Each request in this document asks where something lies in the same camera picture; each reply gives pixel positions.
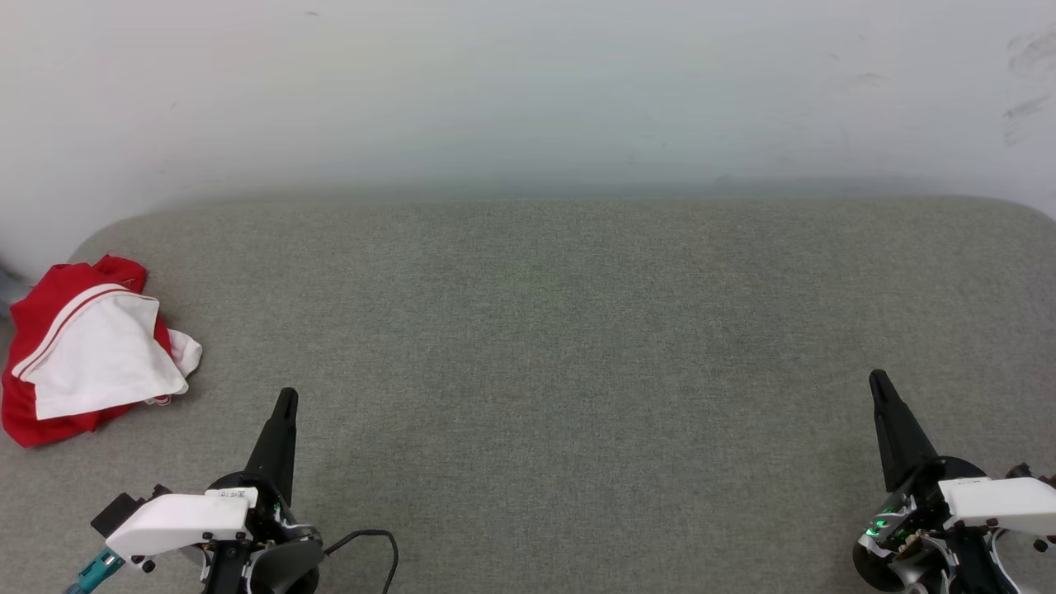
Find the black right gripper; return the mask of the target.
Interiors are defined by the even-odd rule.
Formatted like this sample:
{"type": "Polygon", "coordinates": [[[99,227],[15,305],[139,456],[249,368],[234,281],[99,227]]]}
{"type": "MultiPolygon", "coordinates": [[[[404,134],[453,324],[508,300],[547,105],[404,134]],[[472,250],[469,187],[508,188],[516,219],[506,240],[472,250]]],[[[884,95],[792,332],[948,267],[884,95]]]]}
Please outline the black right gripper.
{"type": "Polygon", "coordinates": [[[957,593],[960,556],[945,523],[946,480],[983,480],[974,464],[939,456],[893,380],[870,372],[874,425],[887,499],[861,533],[852,560],[861,579],[883,593],[957,593]]]}

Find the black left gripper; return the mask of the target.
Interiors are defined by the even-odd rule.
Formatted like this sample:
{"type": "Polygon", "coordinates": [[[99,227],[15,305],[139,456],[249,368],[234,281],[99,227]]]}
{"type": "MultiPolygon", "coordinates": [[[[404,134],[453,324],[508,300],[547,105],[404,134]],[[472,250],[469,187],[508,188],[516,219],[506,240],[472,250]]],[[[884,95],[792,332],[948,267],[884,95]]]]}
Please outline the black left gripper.
{"type": "Polygon", "coordinates": [[[249,507],[233,537],[203,545],[204,593],[314,593],[319,584],[322,537],[290,511],[299,395],[283,388],[241,474],[219,478],[206,490],[244,497],[249,507]]]}

